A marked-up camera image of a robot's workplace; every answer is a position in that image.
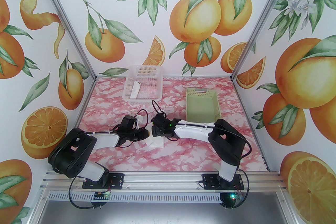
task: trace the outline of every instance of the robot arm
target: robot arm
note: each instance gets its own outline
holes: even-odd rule
[[[168,120],[164,113],[158,113],[152,120],[153,136],[167,138],[191,138],[210,143],[221,158],[219,176],[231,182],[240,160],[251,152],[251,145],[235,128],[223,119],[214,123],[194,123],[180,119]],[[242,156],[245,144],[250,152]]]

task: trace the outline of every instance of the black bracket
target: black bracket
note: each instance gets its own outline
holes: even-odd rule
[[[83,189],[122,189],[124,183],[125,174],[109,173],[107,181],[104,186],[99,181],[92,181],[85,179],[83,181]]]
[[[219,174],[202,174],[205,190],[243,190],[244,184],[240,174],[235,174],[233,180],[228,182],[222,179]]]

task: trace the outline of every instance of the white plastic basket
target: white plastic basket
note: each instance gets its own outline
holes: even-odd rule
[[[134,81],[141,83],[136,99],[131,99]],[[131,104],[149,104],[162,98],[162,67],[155,65],[134,65],[128,69],[123,99]]]

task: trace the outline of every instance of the wall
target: wall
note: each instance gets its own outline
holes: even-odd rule
[[[270,169],[313,224],[336,219],[335,16],[336,0],[277,0],[235,81]]]
[[[26,221],[46,157],[73,128],[93,83],[54,13],[50,0],[0,0],[1,224]],[[67,54],[72,66],[62,65]],[[72,99],[60,84],[68,65]]]
[[[229,75],[236,58],[227,66],[224,53],[248,39],[267,0],[217,1],[192,0],[191,7],[199,5],[191,9],[185,27],[188,0],[60,0],[60,3],[96,73],[121,74],[130,65],[145,63],[162,65],[167,75],[194,72]],[[155,36],[158,38],[152,46]],[[169,59],[178,44],[175,50],[180,50]]]

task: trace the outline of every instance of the perforated metal plate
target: perforated metal plate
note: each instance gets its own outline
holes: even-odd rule
[[[76,191],[71,194],[73,201],[95,201],[94,192]],[[67,201],[69,200],[67,191],[50,191],[48,200]],[[139,193],[130,192],[127,194],[111,193],[104,199],[106,202],[179,202],[179,203],[219,203],[219,193]]]

